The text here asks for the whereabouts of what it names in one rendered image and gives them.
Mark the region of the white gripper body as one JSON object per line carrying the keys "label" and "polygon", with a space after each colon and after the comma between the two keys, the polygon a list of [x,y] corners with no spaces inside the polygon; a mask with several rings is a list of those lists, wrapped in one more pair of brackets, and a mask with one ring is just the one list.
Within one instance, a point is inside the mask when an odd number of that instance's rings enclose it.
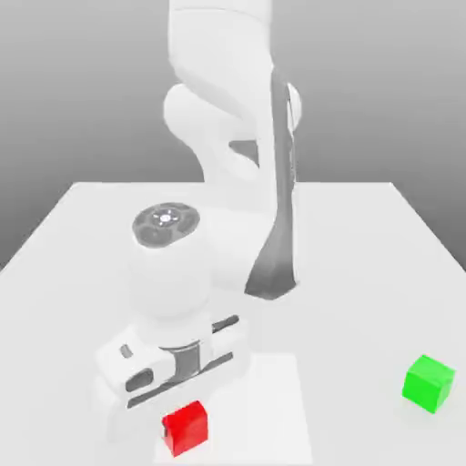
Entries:
{"label": "white gripper body", "polygon": [[119,395],[107,408],[106,439],[124,441],[146,426],[156,426],[162,431],[165,416],[194,401],[207,405],[213,396],[246,374],[250,360],[249,350],[233,349],[186,380],[169,380],[131,397]]}

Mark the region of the small green cube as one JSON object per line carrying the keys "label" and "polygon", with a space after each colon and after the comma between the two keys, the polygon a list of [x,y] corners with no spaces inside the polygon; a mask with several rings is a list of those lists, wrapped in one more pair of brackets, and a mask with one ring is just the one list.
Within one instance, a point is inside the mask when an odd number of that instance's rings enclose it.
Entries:
{"label": "small green cube", "polygon": [[456,370],[427,356],[418,357],[408,369],[401,395],[435,414],[449,397]]}

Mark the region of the small red cube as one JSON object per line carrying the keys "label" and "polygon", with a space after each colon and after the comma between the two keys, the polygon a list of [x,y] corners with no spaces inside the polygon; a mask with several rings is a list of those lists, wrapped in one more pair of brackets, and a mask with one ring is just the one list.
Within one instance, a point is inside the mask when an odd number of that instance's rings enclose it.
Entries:
{"label": "small red cube", "polygon": [[163,440],[173,457],[208,440],[208,414],[199,400],[162,419]]}

